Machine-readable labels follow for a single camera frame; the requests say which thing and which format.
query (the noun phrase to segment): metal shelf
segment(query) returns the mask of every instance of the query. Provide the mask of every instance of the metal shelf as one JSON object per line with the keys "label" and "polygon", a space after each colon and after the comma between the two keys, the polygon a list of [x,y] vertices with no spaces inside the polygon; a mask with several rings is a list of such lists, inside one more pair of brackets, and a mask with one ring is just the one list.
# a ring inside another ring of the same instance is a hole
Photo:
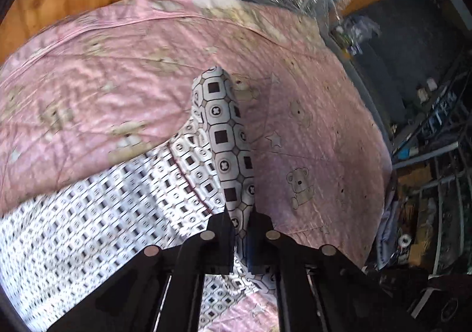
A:
{"label": "metal shelf", "polygon": [[457,150],[459,151],[459,155],[461,157],[462,164],[464,165],[464,168],[466,170],[467,186],[469,187],[469,195],[470,195],[470,198],[472,199],[472,179],[471,179],[471,175],[470,175],[470,171],[469,171],[469,166],[467,164],[466,157],[465,157],[464,152],[462,151],[462,148],[460,147],[460,145],[459,145],[459,148]]}
{"label": "metal shelf", "polygon": [[[440,169],[437,163],[437,157],[434,158],[434,164],[436,166],[436,176],[439,177]],[[437,246],[436,246],[436,256],[434,257],[434,268],[433,275],[437,274],[437,268],[440,262],[441,255],[441,239],[442,239],[442,205],[443,197],[441,193],[441,183],[437,185]]]}
{"label": "metal shelf", "polygon": [[462,193],[461,193],[461,184],[459,183],[459,179],[455,180],[457,186],[457,198],[459,199],[459,222],[460,222],[460,230],[459,230],[459,255],[461,256],[464,252],[464,207],[462,205]]}
{"label": "metal shelf", "polygon": [[431,151],[427,154],[415,156],[414,158],[403,160],[403,161],[398,162],[398,163],[394,163],[392,167],[393,167],[394,170],[398,170],[399,168],[407,167],[409,165],[413,165],[413,164],[419,163],[419,162],[424,162],[425,160],[431,159],[433,157],[435,158],[436,156],[440,156],[440,155],[445,154],[447,152],[454,151],[458,147],[459,147],[459,142],[456,141],[454,143],[448,144],[447,146],[444,146],[444,147],[438,148],[437,150]]}
{"label": "metal shelf", "polygon": [[471,143],[471,140],[469,139],[469,137],[466,135],[465,136],[466,138],[466,142],[467,142],[467,145],[469,146],[469,148],[471,149],[471,152],[472,152],[472,143]]}

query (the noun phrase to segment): patterned cloth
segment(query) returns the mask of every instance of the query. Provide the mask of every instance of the patterned cloth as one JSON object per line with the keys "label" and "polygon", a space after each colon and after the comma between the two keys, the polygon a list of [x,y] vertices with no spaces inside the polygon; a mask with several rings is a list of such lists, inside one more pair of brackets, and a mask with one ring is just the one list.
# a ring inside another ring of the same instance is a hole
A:
{"label": "patterned cloth", "polygon": [[[205,230],[225,203],[244,239],[253,166],[231,79],[209,69],[195,79],[192,102],[168,142],[0,221],[0,283],[31,330],[46,330],[145,246],[176,246]],[[126,140],[132,147],[133,135]],[[206,277],[201,328],[256,291],[238,260],[235,268]]]}

